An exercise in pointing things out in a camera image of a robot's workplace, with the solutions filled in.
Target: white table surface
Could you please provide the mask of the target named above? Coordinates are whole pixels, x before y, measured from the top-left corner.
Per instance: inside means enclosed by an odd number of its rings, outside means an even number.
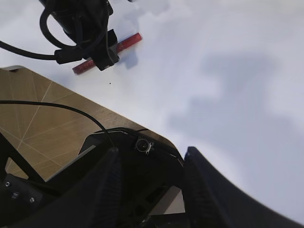
[[[230,181],[304,224],[304,1],[110,0],[109,28],[143,41],[103,72],[0,50],[24,66],[171,140],[196,146]],[[0,0],[0,40],[56,49],[38,0]],[[56,37],[71,43],[49,20]]]

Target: black metal frame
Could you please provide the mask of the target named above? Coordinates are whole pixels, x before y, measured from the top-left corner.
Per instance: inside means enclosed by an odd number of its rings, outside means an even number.
[[[22,157],[22,155],[10,144],[10,142],[0,133],[0,183],[7,173],[5,170],[8,159],[11,158],[28,176],[28,180],[37,183],[45,183],[42,177],[33,167]]]
[[[113,128],[109,129],[108,132],[119,149],[123,169],[122,182],[125,188],[122,191],[117,227],[133,228],[140,225],[148,217],[171,186],[175,185],[181,188],[183,159],[176,149],[135,130]],[[152,143],[152,150],[149,153],[137,149],[135,144],[139,138],[145,138]],[[2,134],[0,135],[0,145],[0,180],[2,182],[4,179],[5,181],[9,180],[14,186],[20,186],[17,191],[23,192],[23,195],[35,190],[42,199],[41,203],[35,202],[38,204],[37,210],[48,204],[45,201],[51,202],[53,199],[65,196],[65,193],[80,180],[83,180],[112,147],[102,131],[89,135],[80,150],[79,159],[74,160],[72,164],[62,169],[51,179],[44,181]],[[94,148],[91,151],[82,154],[92,145]],[[28,175],[27,180],[7,174],[5,166],[8,158],[11,158]],[[0,197],[4,199],[3,202],[10,202],[12,194],[12,188],[5,188],[4,183],[0,182]],[[23,208],[29,206],[28,202],[20,201],[20,204],[23,204]],[[6,212],[8,217],[11,214],[10,211],[13,209]],[[29,211],[19,211],[19,215],[26,213]]]

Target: red tube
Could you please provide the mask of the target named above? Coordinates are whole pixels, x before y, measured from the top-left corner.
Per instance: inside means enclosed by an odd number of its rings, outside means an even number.
[[[133,36],[130,36],[129,38],[123,40],[122,42],[117,44],[117,52],[120,53],[123,50],[133,46],[134,44],[141,41],[143,38],[139,33],[134,34]],[[73,68],[73,71],[75,74],[79,75],[84,73],[85,71],[92,69],[95,67],[95,63],[93,60],[87,60],[80,65]]]

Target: black cable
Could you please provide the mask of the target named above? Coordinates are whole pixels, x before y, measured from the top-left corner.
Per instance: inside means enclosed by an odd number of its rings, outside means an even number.
[[[106,18],[105,18],[105,23],[104,23],[104,29],[105,29],[105,42],[106,42],[106,50],[108,53],[108,56],[110,58],[110,60],[113,62],[113,60],[111,59],[111,56],[109,55],[108,52],[108,21],[109,21],[109,10],[108,10],[108,3],[107,1],[105,1],[105,9],[106,9]],[[98,37],[93,41],[93,43],[91,43],[87,48],[84,49],[83,53],[84,55],[89,53],[93,48],[95,48],[95,46],[97,46],[99,44],[99,42],[103,39],[104,34],[101,31],[98,35]]]
[[[29,57],[29,58],[35,58],[35,59],[41,59],[41,60],[56,60],[54,55],[43,55],[43,54],[37,54],[29,51],[25,51],[22,49],[19,49],[17,47],[11,46],[7,43],[4,43],[0,41],[0,48],[3,48],[7,51],[13,52],[17,55]]]
[[[112,64],[114,64],[114,61],[109,53],[109,44],[108,44],[108,21],[109,21],[109,10],[108,10],[108,1],[105,2],[105,8],[106,8],[106,15],[107,15],[107,20],[106,20],[106,25],[105,25],[105,49],[107,51],[107,54],[109,56],[109,59],[111,60]]]
[[[143,129],[137,130],[136,132],[143,132],[143,131],[149,131],[149,129],[143,128]]]
[[[42,34],[44,35],[44,37],[53,45],[55,45],[58,48],[61,49],[67,49],[67,48],[74,48],[75,46],[70,46],[70,45],[66,45],[64,43],[61,43],[59,40],[57,40],[52,34],[51,32],[48,30],[48,25],[47,25],[47,20],[48,17],[51,15],[51,13],[54,10],[55,7],[55,0],[48,0],[47,4],[40,16],[40,20],[39,20],[39,25],[40,25],[40,30],[42,32]]]
[[[74,18],[75,30],[76,30],[76,46],[80,46],[83,42],[83,28],[80,16],[77,14]]]
[[[57,108],[64,108],[64,109],[68,109],[68,110],[71,110],[73,112],[76,112],[76,113],[79,113],[81,115],[84,115],[85,117],[89,118],[90,120],[92,120],[95,124],[97,124],[106,134],[106,136],[108,137],[109,141],[111,142],[112,146],[115,147],[114,143],[113,143],[113,140],[109,134],[109,132],[105,129],[105,127],[99,123],[94,117],[92,117],[91,115],[79,110],[79,109],[76,109],[76,108],[73,108],[73,107],[70,107],[70,106],[66,106],[66,105],[63,105],[63,104],[54,104],[54,103],[47,103],[47,102],[37,102],[37,101],[14,101],[14,100],[10,100],[10,101],[7,101],[7,100],[0,100],[0,105],[10,105],[10,104],[13,104],[13,105],[41,105],[41,106],[51,106],[51,107],[57,107]]]

